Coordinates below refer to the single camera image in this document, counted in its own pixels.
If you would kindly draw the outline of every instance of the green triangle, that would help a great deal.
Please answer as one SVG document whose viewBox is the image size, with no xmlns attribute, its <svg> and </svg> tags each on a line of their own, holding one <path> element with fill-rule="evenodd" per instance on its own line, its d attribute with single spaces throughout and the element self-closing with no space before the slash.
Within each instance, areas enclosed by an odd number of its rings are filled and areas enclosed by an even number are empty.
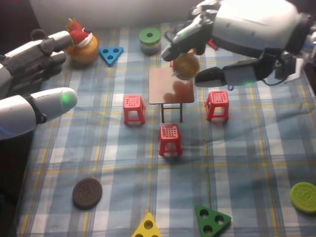
<svg viewBox="0 0 316 237">
<path fill-rule="evenodd" d="M 218 236 L 229 226 L 232 220 L 228 215 L 200 205 L 196 206 L 196 213 L 201 237 Z"/>
</svg>

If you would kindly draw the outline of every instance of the dark background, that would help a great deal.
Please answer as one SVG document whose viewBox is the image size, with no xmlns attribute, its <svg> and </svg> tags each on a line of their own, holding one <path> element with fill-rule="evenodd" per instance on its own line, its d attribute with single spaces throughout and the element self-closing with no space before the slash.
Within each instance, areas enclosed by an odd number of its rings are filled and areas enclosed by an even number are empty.
<svg viewBox="0 0 316 237">
<path fill-rule="evenodd" d="M 290 0 L 290 2 L 294 3 L 299 11 L 316 16 L 316 0 Z M 0 0 L 0 55 L 30 41 L 30 32 L 38 28 L 40 27 L 29 0 Z M 307 65 L 305 72 L 315 93 L 316 70 L 312 65 Z M 20 93 L 39 90 L 40 84 L 37 84 Z M 20 193 L 23 192 L 22 181 L 32 135 L 33 133 L 30 132 L 0 142 L 0 237 L 7 237 L 10 229 L 14 233 L 14 215 Z"/>
</svg>

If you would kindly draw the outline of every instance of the dark brown cookie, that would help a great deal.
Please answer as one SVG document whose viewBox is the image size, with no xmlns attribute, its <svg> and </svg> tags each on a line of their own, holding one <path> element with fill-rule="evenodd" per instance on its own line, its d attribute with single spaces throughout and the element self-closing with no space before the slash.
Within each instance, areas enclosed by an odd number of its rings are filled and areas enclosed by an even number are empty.
<svg viewBox="0 0 316 237">
<path fill-rule="evenodd" d="M 96 179 L 80 180 L 73 190 L 73 202 L 81 210 L 88 210 L 96 206 L 102 196 L 102 186 Z"/>
</svg>

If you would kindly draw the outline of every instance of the stool seat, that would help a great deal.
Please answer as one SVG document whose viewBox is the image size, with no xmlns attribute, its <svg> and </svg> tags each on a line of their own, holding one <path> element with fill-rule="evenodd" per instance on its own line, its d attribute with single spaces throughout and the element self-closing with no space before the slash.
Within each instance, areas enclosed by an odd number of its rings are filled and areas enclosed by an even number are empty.
<svg viewBox="0 0 316 237">
<path fill-rule="evenodd" d="M 211 91 L 208 94 L 207 101 L 205 103 L 206 107 L 206 119 L 211 121 L 212 118 L 225 118 L 225 120 L 229 119 L 228 110 L 229 110 L 229 100 L 228 94 L 225 90 L 217 90 Z M 224 107 L 223 115 L 214 115 L 215 108 Z"/>
<path fill-rule="evenodd" d="M 129 122 L 141 122 L 142 124 L 146 123 L 145 119 L 145 110 L 146 106 L 143 103 L 143 99 L 140 95 L 125 95 L 124 103 L 124 123 L 128 124 Z M 136 111 L 138 114 L 138 119 L 130 119 L 128 112 Z"/>
<path fill-rule="evenodd" d="M 166 150 L 167 143 L 175 143 L 175 150 Z M 182 154 L 181 148 L 181 134 L 179 126 L 176 124 L 164 124 L 160 126 L 159 133 L 159 155 L 163 156 L 164 153 L 174 153 L 178 155 Z"/>
</svg>

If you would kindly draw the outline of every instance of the blue checkered tablecloth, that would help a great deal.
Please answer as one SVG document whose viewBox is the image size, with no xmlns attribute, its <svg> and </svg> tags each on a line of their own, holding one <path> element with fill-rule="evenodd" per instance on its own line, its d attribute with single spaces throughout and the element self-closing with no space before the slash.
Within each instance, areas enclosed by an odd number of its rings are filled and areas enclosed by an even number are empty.
<svg viewBox="0 0 316 237">
<path fill-rule="evenodd" d="M 156 27 L 164 33 L 173 26 Z M 316 236 L 316 217 L 297 212 L 289 199 L 294 184 L 316 184 L 316 98 L 306 77 L 228 91 L 227 123 L 206 120 L 203 104 L 218 88 L 195 88 L 183 123 L 178 110 L 165 113 L 166 123 L 179 124 L 183 147 L 169 162 L 158 155 L 160 108 L 148 105 L 149 68 L 169 63 L 141 53 L 140 30 L 96 31 L 100 47 L 124 47 L 118 62 L 109 68 L 99 58 L 81 69 L 67 60 L 44 85 L 71 87 L 78 104 L 36 129 L 17 235 L 130 237 L 149 211 L 162 237 L 198 237 L 199 204 L 232 217 L 223 237 Z M 207 47 L 199 59 L 205 69 L 245 57 Z M 123 124 L 127 94 L 142 96 L 145 125 Z M 72 191 L 86 177 L 101 182 L 103 196 L 92 210 L 80 211 Z"/>
</svg>

